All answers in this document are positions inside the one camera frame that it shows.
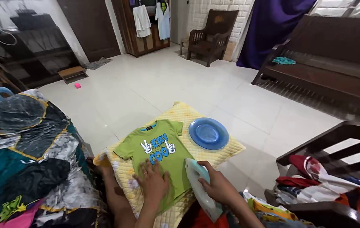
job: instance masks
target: cartoon hand graphic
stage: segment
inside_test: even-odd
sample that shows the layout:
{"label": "cartoon hand graphic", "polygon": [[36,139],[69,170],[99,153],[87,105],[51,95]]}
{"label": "cartoon hand graphic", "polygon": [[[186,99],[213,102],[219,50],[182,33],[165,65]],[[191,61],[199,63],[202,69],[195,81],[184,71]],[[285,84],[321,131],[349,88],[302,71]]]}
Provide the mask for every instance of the cartoon hand graphic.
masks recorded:
{"label": "cartoon hand graphic", "polygon": [[145,150],[145,153],[149,154],[150,152],[152,152],[152,144],[147,144],[146,140],[144,140],[144,143],[145,144],[141,143],[141,146]]}
{"label": "cartoon hand graphic", "polygon": [[172,153],[176,152],[176,147],[174,146],[173,143],[167,144],[166,140],[164,141],[164,143],[166,144],[169,153],[172,154]]}

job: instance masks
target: purple curtain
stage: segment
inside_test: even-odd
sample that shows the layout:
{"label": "purple curtain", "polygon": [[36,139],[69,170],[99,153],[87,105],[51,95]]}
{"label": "purple curtain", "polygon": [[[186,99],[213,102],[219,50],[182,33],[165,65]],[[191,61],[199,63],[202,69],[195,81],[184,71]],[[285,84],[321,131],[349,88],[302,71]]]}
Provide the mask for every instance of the purple curtain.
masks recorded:
{"label": "purple curtain", "polygon": [[315,2],[316,0],[256,0],[236,65],[259,70],[274,45],[287,40],[299,20]]}

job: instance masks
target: light blue iron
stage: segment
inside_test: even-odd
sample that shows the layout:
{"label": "light blue iron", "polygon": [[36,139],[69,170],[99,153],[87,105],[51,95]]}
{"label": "light blue iron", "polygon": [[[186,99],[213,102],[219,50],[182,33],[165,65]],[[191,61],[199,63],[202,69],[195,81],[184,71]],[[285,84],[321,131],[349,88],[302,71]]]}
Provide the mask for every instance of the light blue iron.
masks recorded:
{"label": "light blue iron", "polygon": [[211,221],[215,223],[222,214],[222,204],[209,197],[202,184],[198,181],[198,178],[204,178],[208,183],[211,183],[208,171],[204,166],[200,166],[196,160],[185,159],[187,178],[191,183],[195,197]]}

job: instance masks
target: white shirt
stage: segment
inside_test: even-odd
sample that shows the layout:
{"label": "white shirt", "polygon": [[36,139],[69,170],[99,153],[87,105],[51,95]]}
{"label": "white shirt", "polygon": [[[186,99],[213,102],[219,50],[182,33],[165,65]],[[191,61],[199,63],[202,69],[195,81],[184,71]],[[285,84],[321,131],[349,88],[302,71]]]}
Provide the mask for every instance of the white shirt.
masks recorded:
{"label": "white shirt", "polygon": [[149,36],[150,20],[145,5],[133,8],[133,18],[135,19],[136,34],[138,37]]}
{"label": "white shirt", "polygon": [[160,40],[170,38],[170,10],[168,9],[168,4],[166,11],[163,13],[161,3],[156,4],[156,16],[157,25],[159,27],[159,37]]}

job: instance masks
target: doormat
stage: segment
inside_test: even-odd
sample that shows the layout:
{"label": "doormat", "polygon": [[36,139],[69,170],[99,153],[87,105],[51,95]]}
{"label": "doormat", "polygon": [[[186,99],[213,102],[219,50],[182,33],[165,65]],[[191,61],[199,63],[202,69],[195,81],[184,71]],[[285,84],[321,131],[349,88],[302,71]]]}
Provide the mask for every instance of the doormat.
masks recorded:
{"label": "doormat", "polygon": [[89,69],[89,70],[96,70],[96,69],[102,67],[103,65],[105,65],[105,64],[107,64],[107,63],[109,63],[109,62],[111,62],[111,61],[112,61],[112,59],[106,59],[106,58],[104,58],[104,57],[101,57],[100,60],[95,61],[95,62],[91,62],[91,63],[84,64],[83,67],[84,67],[85,69]]}

